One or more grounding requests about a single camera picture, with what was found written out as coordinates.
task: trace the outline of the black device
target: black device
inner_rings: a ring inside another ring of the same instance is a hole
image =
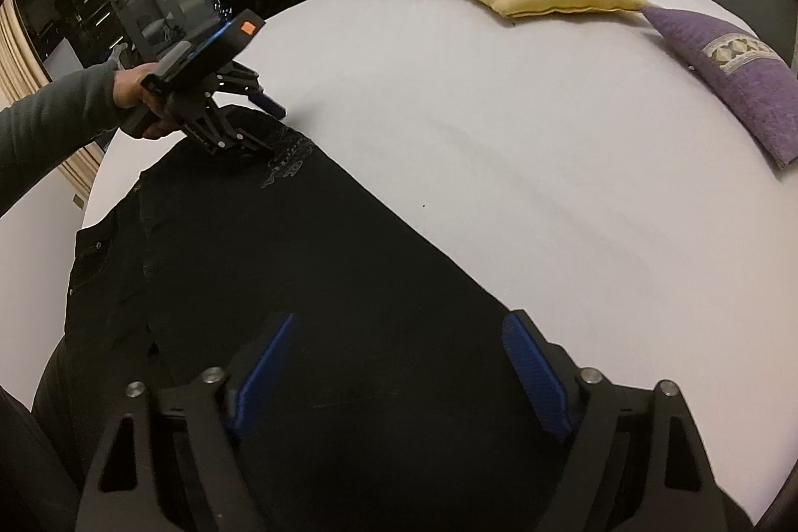
[[[245,149],[264,155],[271,150],[252,134],[233,127],[227,120],[232,107],[219,108],[217,91],[246,95],[255,105],[282,120],[286,110],[269,98],[258,83],[258,74],[233,61],[263,27],[264,21],[250,10],[225,23],[201,45],[177,43],[141,83],[166,103],[166,111],[181,130],[210,154]],[[135,139],[143,137],[160,117],[149,107],[131,109],[122,131]]]
[[[149,391],[131,383],[97,448],[76,532],[267,532],[232,449],[267,408],[293,323],[293,315],[271,321],[228,368],[209,367],[186,386]],[[501,336],[541,426],[569,451],[548,509],[529,532],[753,529],[727,518],[734,510],[746,519],[717,487],[673,381],[652,390],[616,386],[596,368],[577,367],[523,311],[504,319]],[[164,469],[174,462],[175,430],[188,433],[196,471],[193,484],[170,490]],[[186,494],[204,498],[192,504]]]

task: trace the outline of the purple pillow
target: purple pillow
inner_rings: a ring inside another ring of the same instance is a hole
[[[798,158],[798,79],[771,47],[699,12],[648,6],[642,13],[779,166]]]

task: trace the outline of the metal screw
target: metal screw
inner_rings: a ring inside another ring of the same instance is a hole
[[[675,397],[679,394],[679,387],[673,381],[661,381],[659,389],[665,393],[667,397]]]
[[[145,390],[147,390],[147,387],[141,381],[133,381],[133,383],[128,383],[128,387],[125,389],[125,395],[131,399],[136,399],[144,395]]]
[[[209,367],[202,373],[203,383],[218,383],[222,379],[224,379],[224,371],[221,367]]]
[[[601,380],[604,378],[604,375],[598,370],[596,370],[594,367],[582,368],[580,376],[582,377],[582,381],[592,386],[596,385],[596,383],[600,383]]]

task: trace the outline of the human hand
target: human hand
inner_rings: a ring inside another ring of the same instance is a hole
[[[161,120],[151,124],[144,138],[157,140],[177,131],[177,123],[166,111],[165,102],[141,86],[142,80],[155,68],[157,63],[141,64],[129,71],[116,71],[113,75],[113,103],[120,109],[133,109],[146,104]]]

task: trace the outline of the bed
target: bed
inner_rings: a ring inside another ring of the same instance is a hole
[[[794,51],[794,0],[670,1]],[[798,173],[775,171],[644,19],[311,0],[239,60],[292,127],[577,363],[677,381],[717,482],[763,515],[798,457]],[[117,134],[84,225],[181,137]]]

